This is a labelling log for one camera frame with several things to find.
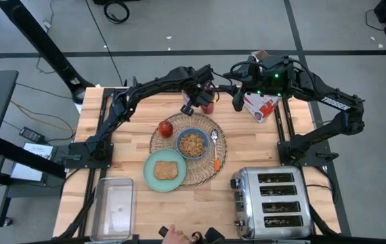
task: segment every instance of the metal spoon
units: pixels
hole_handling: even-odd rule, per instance
[[[213,129],[213,131],[211,132],[211,139],[213,139],[213,142],[214,142],[214,155],[215,155],[214,169],[216,171],[220,170],[219,159],[217,159],[217,139],[218,138],[219,138],[219,133],[217,133],[216,129]]]

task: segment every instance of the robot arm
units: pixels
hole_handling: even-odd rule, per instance
[[[244,95],[251,93],[284,98],[294,96],[300,100],[319,101],[339,109],[341,112],[327,125],[303,136],[297,134],[291,137],[286,154],[293,159],[303,157],[311,145],[338,134],[360,133],[364,128],[363,100],[356,95],[341,92],[339,88],[327,86],[319,76],[305,68],[295,67],[294,63],[300,64],[298,60],[288,56],[270,56],[262,61],[250,56],[247,61],[235,64],[229,73],[224,74],[229,79],[240,81],[242,86],[237,88],[235,85],[220,85],[219,88],[234,97],[232,104],[235,111],[242,110]]]
[[[92,154],[98,147],[98,143],[107,138],[122,123],[128,122],[137,104],[144,98],[170,89],[183,90],[190,101],[187,105],[182,106],[181,112],[189,116],[194,112],[191,106],[210,104],[213,101],[213,92],[206,90],[205,87],[213,80],[211,71],[209,65],[197,71],[191,67],[178,67],[171,70],[166,76],[155,78],[144,84],[137,83],[134,79],[133,87],[113,99],[108,118],[102,123],[97,133],[86,140],[89,153]]]

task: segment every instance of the slice of bread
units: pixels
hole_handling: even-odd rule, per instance
[[[154,168],[155,178],[159,180],[173,180],[178,175],[177,162],[157,161]]]

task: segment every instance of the person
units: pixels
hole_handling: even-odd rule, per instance
[[[162,244],[192,244],[192,239],[188,238],[182,230],[175,230],[175,225],[171,224]]]

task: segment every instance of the wooden table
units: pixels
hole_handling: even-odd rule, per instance
[[[76,142],[94,135],[100,113],[103,88],[88,88],[77,127]],[[278,166],[276,143],[279,140],[276,120],[271,115],[259,124],[252,115],[232,107],[232,97],[220,94],[220,101],[209,115],[220,125],[228,143],[228,157],[223,170],[201,186],[177,188],[172,192],[151,190],[142,177],[142,166],[149,155],[150,138],[158,123],[179,113],[181,94],[159,94],[142,100],[130,123],[122,124],[113,133],[114,154],[107,176],[127,176],[135,185],[134,234],[140,239],[161,239],[161,226],[175,224],[188,235],[195,231],[206,233],[209,227],[220,231],[227,239],[237,239],[234,192],[231,175],[243,167]],[[305,134],[314,129],[307,102],[290,99],[295,132]],[[286,138],[289,137],[284,123]],[[307,184],[328,186],[328,180],[313,167],[304,167]],[[53,235],[64,232],[83,205],[89,170],[81,169],[64,187]],[[326,188],[309,187],[309,199],[316,211],[335,231],[339,223],[331,193]],[[88,221],[86,235],[90,235]]]

